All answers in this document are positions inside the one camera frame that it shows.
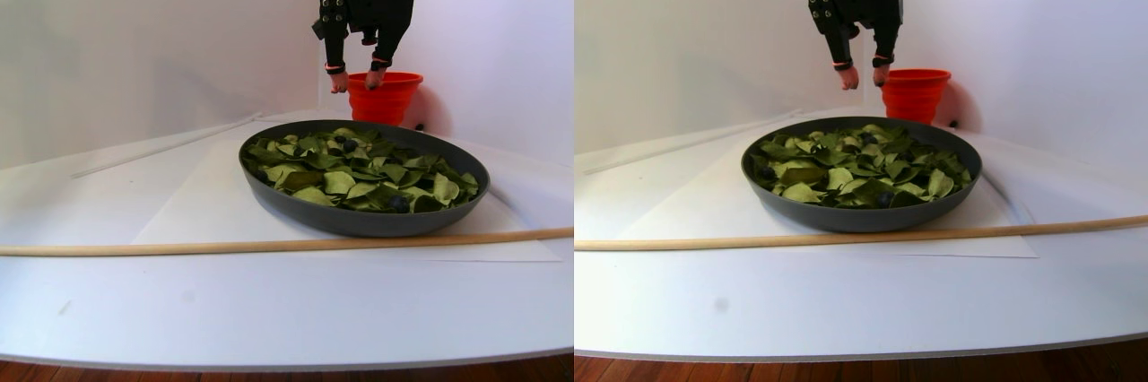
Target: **white backdrop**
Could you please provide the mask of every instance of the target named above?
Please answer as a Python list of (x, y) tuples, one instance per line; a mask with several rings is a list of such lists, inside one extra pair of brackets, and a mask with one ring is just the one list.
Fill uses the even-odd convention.
[(0, 0), (0, 169), (315, 107), (316, 0)]
[[(406, 125), (572, 165), (573, 1), (416, 0), (393, 68), (426, 79)], [(370, 65), (360, 40), (346, 44), (352, 73)], [(350, 110), (326, 75), (319, 88), (323, 106)]]
[(576, 153), (861, 104), (805, 1), (576, 0)]
[(939, 120), (1133, 170), (1148, 163), (1146, 18), (1145, 0), (905, 0), (895, 67), (953, 72)]

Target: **wooden dowel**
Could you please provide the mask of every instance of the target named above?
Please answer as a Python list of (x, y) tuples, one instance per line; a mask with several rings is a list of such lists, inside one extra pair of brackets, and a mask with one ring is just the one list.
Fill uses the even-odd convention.
[(487, 244), (528, 240), (573, 237), (574, 227), (534, 229), (512, 233), (460, 234), (397, 239), (331, 239), (278, 242), (123, 244), (123, 245), (0, 245), (0, 256), (8, 257), (135, 257), (156, 255), (300, 252), (315, 250), (352, 250), (410, 247)]
[(1148, 226), (1148, 215), (1081, 223), (1019, 225), (961, 229), (910, 231), (861, 234), (807, 234), (769, 237), (724, 237), (682, 240), (575, 240), (576, 251), (698, 250), (737, 248), (778, 248), (799, 245), (909, 242), (923, 240), (999, 237), (1007, 235), (1041, 235), (1085, 233), (1104, 229)]

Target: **black robotic arm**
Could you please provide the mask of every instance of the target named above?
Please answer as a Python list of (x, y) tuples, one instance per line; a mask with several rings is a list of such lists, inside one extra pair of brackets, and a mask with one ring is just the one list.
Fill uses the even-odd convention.
[(858, 88), (858, 72), (850, 53), (850, 40), (861, 33), (858, 24), (874, 31), (877, 42), (872, 59), (874, 84), (885, 84), (901, 28), (901, 0), (808, 0), (808, 6), (817, 32), (829, 44), (833, 69), (841, 77), (841, 89)]
[(375, 46), (366, 86), (373, 89), (382, 83), (382, 75), (391, 65), (398, 42), (411, 24), (413, 7), (414, 0), (319, 0), (319, 18), (312, 30), (326, 48), (331, 92), (347, 92), (343, 41), (355, 32), (363, 34), (364, 46)]

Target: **black pan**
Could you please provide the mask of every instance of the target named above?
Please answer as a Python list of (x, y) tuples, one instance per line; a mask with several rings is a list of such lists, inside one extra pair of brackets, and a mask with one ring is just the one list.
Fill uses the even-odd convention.
[(247, 177), (247, 185), (251, 186), (255, 197), (266, 208), (273, 209), (298, 223), (316, 227), (321, 231), (349, 236), (360, 237), (398, 237), (432, 233), (451, 224), (455, 224), (471, 213), (482, 200), (490, 186), (490, 174), (478, 158), (467, 154), (464, 149), (434, 137), (411, 131), (397, 126), (356, 122), (356, 120), (304, 120), (284, 124), (266, 128), (251, 135), (240, 148), (240, 159), (242, 148), (258, 141), (261, 138), (281, 139), (288, 134), (303, 137), (317, 132), (331, 132), (340, 127), (352, 130), (378, 130), (379, 135), (394, 141), (402, 148), (411, 149), (418, 154), (440, 155), (459, 174), (471, 173), (479, 182), (479, 193), (474, 200), (466, 204), (426, 213), (370, 213), (354, 210), (328, 208), (295, 198), (290, 195), (276, 190), (271, 186), (256, 179), (250, 171), (243, 166), (242, 161), (239, 167)]
[[(750, 155), (765, 155), (758, 148), (763, 140), (771, 139), (771, 137), (779, 133), (801, 135), (814, 131), (831, 132), (839, 128), (860, 128), (868, 124), (882, 127), (901, 126), (906, 128), (913, 139), (921, 143), (955, 153), (957, 159), (969, 169), (969, 176), (972, 178), (972, 181), (959, 193), (944, 198), (897, 209), (822, 208), (783, 198), (779, 195), (770, 193), (769, 189), (758, 186), (753, 181), (753, 158)], [(964, 201), (964, 197), (969, 196), (969, 193), (972, 192), (974, 186), (980, 179), (980, 155), (977, 154), (977, 150), (953, 133), (921, 123), (883, 117), (837, 117), (790, 125), (758, 139), (742, 155), (742, 173), (745, 174), (746, 180), (750, 181), (750, 187), (758, 194), (758, 198), (761, 200), (767, 210), (776, 211), (786, 218), (813, 228), (839, 233), (890, 232), (909, 228), (939, 218), (956, 209)]]

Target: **orange bucket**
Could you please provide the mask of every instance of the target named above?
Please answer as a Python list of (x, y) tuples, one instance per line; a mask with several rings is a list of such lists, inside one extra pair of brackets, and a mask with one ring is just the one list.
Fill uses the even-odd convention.
[(402, 124), (422, 76), (386, 71), (382, 86), (373, 91), (367, 91), (365, 79), (365, 72), (349, 75), (347, 91), (350, 93), (351, 119), (396, 126)]
[(931, 125), (941, 93), (953, 75), (945, 70), (891, 70), (881, 87), (885, 116)]

